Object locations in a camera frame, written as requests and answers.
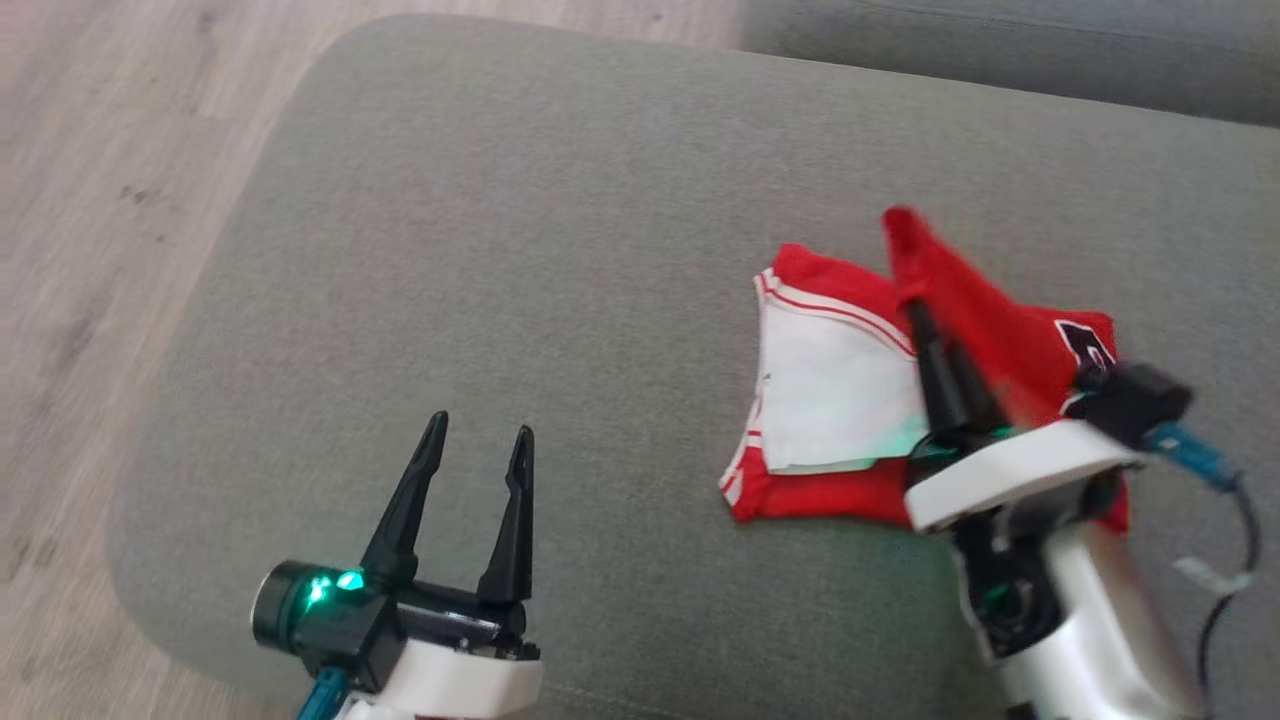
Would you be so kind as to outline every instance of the gray couch cushion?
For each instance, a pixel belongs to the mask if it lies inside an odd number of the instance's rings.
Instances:
[[[751,275],[785,241],[883,269],[881,211],[918,204],[1025,301],[1110,309],[1126,351],[1202,384],[1204,427],[1275,468],[1277,196],[1271,129],[485,20],[366,26],[302,83],[191,301],[114,505],[116,588],[182,661],[300,700],[301,665],[250,637],[259,580],[357,561],[448,409],[419,543],[436,582],[475,582],[513,433],[538,433],[548,717],[992,717],[940,544],[730,519]],[[1134,550],[1188,648],[1210,602],[1167,564],[1234,557],[1233,520],[1149,475]],[[1275,592],[1222,628],[1228,716],[1274,705],[1252,629]]]
[[[1280,126],[1275,0],[746,0],[755,53]]]

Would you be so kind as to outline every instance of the robotic arm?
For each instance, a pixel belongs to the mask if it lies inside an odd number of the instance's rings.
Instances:
[[[522,639],[532,578],[534,432],[516,436],[509,497],[475,592],[415,580],[413,542],[449,416],[436,413],[360,566],[287,560],[253,602],[253,638],[316,679],[300,720],[499,717],[538,701],[543,664]]]
[[[1147,597],[1124,539],[1096,520],[1121,470],[1162,455],[1236,498],[1257,564],[1240,473],[1176,425],[1190,391],[1147,366],[1087,366],[1069,418],[1014,433],[963,347],[908,306],[931,433],[909,461],[914,528],[950,541],[961,606],[1010,698],[1009,720],[1208,717],[1206,623],[1199,687]],[[300,720],[499,717],[534,705],[540,651],[522,639],[532,570],[534,434],[520,429],[509,498],[475,592],[415,580],[413,543],[448,415],[436,413],[360,565],[288,560],[262,580],[259,644],[298,656],[315,688]]]
[[[1240,473],[1175,424],[1190,391],[1148,366],[1084,366],[1068,419],[1012,434],[964,348],[941,337],[923,302],[908,311],[931,427],[909,462],[908,512],[916,532],[951,542],[961,606],[1005,685],[1007,717],[1208,717],[1208,632],[1230,593],[1201,638],[1197,691],[1124,539],[1092,521],[1123,469],[1164,455],[1235,493],[1252,571],[1256,521]]]

